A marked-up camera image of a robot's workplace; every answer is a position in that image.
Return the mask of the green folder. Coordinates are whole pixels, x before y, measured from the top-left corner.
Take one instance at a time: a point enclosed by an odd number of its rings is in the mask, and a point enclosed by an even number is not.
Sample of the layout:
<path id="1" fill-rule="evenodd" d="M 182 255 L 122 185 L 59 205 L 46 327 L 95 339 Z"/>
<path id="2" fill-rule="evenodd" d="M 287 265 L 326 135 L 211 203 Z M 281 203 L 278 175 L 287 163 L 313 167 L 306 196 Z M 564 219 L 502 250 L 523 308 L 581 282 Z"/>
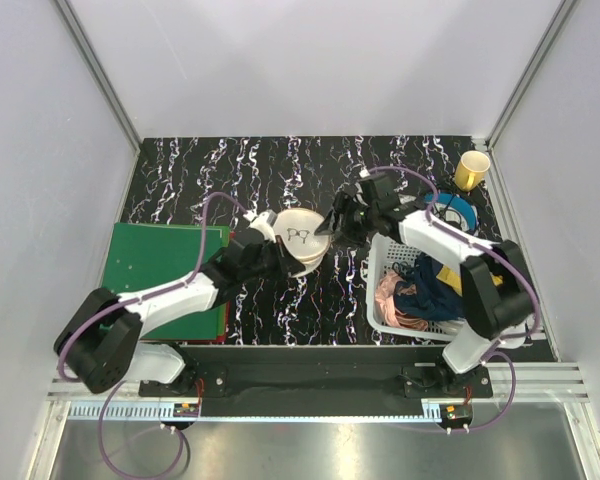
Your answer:
<path id="1" fill-rule="evenodd" d="M 117 223 L 114 226 L 101 285 L 122 294 L 156 287 L 195 267 L 205 238 L 204 258 L 228 245 L 230 229 L 211 226 Z M 213 343 L 217 308 L 193 313 L 143 334 L 143 341 Z"/>

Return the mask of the white plastic laundry basket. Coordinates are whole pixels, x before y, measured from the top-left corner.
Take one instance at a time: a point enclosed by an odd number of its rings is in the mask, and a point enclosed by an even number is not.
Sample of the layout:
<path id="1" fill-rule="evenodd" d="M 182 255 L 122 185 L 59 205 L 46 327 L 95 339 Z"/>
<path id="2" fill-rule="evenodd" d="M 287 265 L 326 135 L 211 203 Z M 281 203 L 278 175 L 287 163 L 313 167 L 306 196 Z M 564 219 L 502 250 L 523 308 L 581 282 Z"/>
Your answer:
<path id="1" fill-rule="evenodd" d="M 392 270 L 394 262 L 405 262 L 407 265 L 413 265 L 420 251 L 416 248 L 401 245 L 393 240 L 376 235 L 371 241 L 371 247 L 368 252 L 366 267 L 363 269 L 363 278 L 366 280 L 366 320 L 370 327 L 380 334 L 391 335 L 395 337 L 409 337 L 422 340 L 423 342 L 442 342 L 450 343 L 454 337 L 442 333 L 437 328 L 438 322 L 428 322 L 428 328 L 425 331 L 416 331 L 412 329 L 399 329 L 385 324 L 380 309 L 375 305 L 375 290 L 382 277 Z"/>

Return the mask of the white packet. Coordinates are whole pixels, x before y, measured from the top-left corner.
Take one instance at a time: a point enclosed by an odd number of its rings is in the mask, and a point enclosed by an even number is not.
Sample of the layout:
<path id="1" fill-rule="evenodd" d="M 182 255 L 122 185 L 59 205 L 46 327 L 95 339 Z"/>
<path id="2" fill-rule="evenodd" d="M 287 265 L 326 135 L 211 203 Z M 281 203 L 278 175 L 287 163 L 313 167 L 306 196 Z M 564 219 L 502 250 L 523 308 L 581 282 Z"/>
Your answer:
<path id="1" fill-rule="evenodd" d="M 417 198 L 413 197 L 413 196 L 402 195 L 400 197 L 400 202 L 402 204 L 405 204 L 405 205 L 411 205 L 411 204 L 416 205 L 417 204 Z"/>

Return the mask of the navy blue garment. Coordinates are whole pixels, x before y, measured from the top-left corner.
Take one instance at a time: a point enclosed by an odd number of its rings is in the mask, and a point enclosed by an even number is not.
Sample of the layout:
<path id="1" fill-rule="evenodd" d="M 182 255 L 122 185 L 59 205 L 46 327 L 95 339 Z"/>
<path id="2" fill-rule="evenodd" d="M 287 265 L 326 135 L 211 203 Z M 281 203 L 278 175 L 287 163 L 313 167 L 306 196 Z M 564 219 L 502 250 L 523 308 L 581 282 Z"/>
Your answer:
<path id="1" fill-rule="evenodd" d="M 442 268 L 441 263 L 424 253 L 416 257 L 413 265 L 394 262 L 392 270 L 400 277 L 393 294 L 396 309 L 430 322 L 464 318 L 462 297 L 437 278 Z"/>

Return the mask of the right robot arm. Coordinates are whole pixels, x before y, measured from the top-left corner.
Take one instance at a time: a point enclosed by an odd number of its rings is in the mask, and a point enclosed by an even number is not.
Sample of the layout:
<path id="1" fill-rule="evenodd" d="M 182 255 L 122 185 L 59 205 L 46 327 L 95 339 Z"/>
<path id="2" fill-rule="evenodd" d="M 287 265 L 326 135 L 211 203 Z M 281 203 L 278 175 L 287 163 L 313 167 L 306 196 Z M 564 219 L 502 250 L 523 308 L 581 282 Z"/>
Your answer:
<path id="1" fill-rule="evenodd" d="M 528 319 L 538 310 L 519 246 L 471 236 L 436 218 L 430 206 L 404 203 L 388 175 L 360 179 L 356 191 L 336 194 L 319 236 L 362 246 L 374 233 L 427 254 L 460 276 L 465 325 L 444 348 L 445 365 L 434 371 L 434 384 L 456 396 L 470 383 L 469 371 L 487 360 L 498 344 L 524 342 Z"/>

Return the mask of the yellow mug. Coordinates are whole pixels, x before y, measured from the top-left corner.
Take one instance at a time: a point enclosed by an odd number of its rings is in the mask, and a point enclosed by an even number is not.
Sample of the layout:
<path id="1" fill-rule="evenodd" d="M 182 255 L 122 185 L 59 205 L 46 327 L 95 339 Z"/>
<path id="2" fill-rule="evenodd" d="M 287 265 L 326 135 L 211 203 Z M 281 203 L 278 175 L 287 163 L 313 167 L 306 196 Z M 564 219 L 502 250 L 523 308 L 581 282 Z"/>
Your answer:
<path id="1" fill-rule="evenodd" d="M 465 152 L 459 160 L 454 174 L 454 183 L 461 191 L 469 192 L 484 179 L 491 167 L 490 157 L 483 152 Z"/>

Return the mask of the yellow garment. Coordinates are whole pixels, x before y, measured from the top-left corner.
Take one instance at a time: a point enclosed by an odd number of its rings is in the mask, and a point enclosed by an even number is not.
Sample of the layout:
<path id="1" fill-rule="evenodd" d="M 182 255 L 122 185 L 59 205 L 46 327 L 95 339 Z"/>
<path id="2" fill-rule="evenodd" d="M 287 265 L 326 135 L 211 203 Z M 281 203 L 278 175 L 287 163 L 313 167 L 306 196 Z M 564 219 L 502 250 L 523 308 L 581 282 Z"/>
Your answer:
<path id="1" fill-rule="evenodd" d="M 462 295 L 462 282 L 459 274 L 447 266 L 443 266 L 436 279 L 449 286 L 457 295 Z"/>

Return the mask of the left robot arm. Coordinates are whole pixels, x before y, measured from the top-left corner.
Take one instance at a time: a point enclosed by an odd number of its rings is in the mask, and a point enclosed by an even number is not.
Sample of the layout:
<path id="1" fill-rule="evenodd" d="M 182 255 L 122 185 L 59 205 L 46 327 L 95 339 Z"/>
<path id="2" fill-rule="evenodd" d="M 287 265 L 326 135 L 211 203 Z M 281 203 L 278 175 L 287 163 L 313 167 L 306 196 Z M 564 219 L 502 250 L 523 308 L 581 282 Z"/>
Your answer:
<path id="1" fill-rule="evenodd" d="M 186 395 L 199 385 L 198 362 L 174 343 L 144 343 L 142 337 L 227 303 L 253 279 L 292 277 L 304 270 L 281 236 L 248 228 L 211 257 L 201 256 L 192 272 L 176 280 L 128 295 L 95 289 L 54 343 L 58 374 L 93 394 L 138 381 L 157 394 Z"/>

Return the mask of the pink garment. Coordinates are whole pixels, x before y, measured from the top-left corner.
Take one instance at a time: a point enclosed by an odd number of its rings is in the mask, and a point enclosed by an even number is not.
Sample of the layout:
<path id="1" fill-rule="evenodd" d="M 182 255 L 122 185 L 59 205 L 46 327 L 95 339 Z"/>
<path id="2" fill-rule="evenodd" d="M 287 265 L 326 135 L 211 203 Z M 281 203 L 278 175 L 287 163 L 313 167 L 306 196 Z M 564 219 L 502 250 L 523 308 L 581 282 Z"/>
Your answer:
<path id="1" fill-rule="evenodd" d="M 406 314 L 396 307 L 395 291 L 399 294 L 414 296 L 417 292 L 414 285 L 398 287 L 402 278 L 395 272 L 385 274 L 375 290 L 375 305 L 380 309 L 385 324 L 399 329 L 425 331 L 428 322 L 422 318 Z"/>

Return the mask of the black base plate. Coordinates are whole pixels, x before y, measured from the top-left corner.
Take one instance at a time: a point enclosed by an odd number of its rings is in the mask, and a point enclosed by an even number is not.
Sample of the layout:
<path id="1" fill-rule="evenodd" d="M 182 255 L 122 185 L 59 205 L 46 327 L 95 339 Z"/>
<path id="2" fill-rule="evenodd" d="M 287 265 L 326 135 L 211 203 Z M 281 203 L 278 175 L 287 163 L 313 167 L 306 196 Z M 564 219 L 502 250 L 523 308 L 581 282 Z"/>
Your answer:
<path id="1" fill-rule="evenodd" d="M 202 395 L 206 419 L 253 417 L 405 417 L 423 400 L 489 399 L 493 389 L 479 367 L 450 387 L 439 382 L 439 347 L 414 346 L 187 346 L 195 374 L 171 390 L 144 381 L 142 397 Z"/>

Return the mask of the red folder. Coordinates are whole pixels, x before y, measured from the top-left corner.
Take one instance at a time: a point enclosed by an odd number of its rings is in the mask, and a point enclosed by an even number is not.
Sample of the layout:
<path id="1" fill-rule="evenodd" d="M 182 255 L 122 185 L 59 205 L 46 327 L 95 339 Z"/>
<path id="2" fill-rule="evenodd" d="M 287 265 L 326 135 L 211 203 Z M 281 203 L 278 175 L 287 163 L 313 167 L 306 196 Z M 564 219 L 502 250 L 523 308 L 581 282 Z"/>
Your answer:
<path id="1" fill-rule="evenodd" d="M 213 343 L 223 343 L 226 340 L 227 335 L 227 325 L 230 319 L 231 313 L 231 304 L 229 302 L 224 303 L 223 305 L 217 308 L 218 310 L 218 322 L 217 322 L 217 332 L 216 338 L 213 340 Z"/>

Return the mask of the white mesh laundry bag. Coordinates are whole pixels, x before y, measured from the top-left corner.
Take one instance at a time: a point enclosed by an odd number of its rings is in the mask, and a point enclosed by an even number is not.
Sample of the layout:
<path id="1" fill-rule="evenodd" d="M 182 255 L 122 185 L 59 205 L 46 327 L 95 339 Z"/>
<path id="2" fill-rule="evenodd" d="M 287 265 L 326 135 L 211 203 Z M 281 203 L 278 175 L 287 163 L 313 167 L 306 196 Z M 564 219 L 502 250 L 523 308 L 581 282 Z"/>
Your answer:
<path id="1" fill-rule="evenodd" d="M 277 214 L 273 229 L 280 236 L 289 253 L 304 266 L 294 274 L 306 276 L 318 268 L 331 245 L 329 235 L 316 235 L 316 229 L 325 218 L 309 209 L 290 208 Z"/>

